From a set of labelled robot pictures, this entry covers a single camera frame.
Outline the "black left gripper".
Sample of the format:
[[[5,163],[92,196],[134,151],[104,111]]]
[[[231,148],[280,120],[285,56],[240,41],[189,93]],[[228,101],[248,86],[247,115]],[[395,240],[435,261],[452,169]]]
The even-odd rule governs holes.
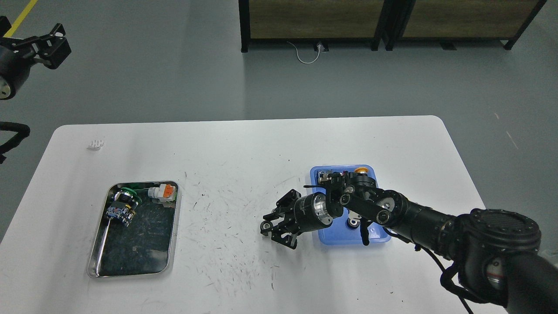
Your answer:
[[[71,54],[66,31],[61,23],[48,34],[18,38],[1,38],[0,44],[0,99],[14,98],[30,75],[31,67],[41,63],[48,69],[58,69]]]

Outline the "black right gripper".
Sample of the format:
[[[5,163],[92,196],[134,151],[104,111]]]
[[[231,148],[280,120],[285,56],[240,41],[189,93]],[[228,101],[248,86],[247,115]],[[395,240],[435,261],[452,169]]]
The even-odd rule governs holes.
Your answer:
[[[301,197],[301,193],[291,189],[276,203],[276,213],[264,215],[273,228],[261,235],[269,237],[277,244],[296,249],[297,237],[301,233],[322,230],[330,227],[333,220],[343,216],[344,208],[330,201],[325,193],[316,192]]]

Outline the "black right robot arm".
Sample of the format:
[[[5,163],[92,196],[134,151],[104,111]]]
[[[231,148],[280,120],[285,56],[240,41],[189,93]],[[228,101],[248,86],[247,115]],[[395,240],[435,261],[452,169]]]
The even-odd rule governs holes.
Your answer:
[[[367,171],[326,172],[302,196],[288,191],[265,216],[260,232],[288,248],[303,233],[330,227],[348,209],[359,216],[361,241],[369,244],[368,226],[376,223],[390,236],[424,250],[440,264],[440,284],[478,304],[502,306],[509,314],[555,314],[557,268],[539,254],[538,223],[504,209],[475,208],[453,216],[410,201],[398,191],[377,187]]]

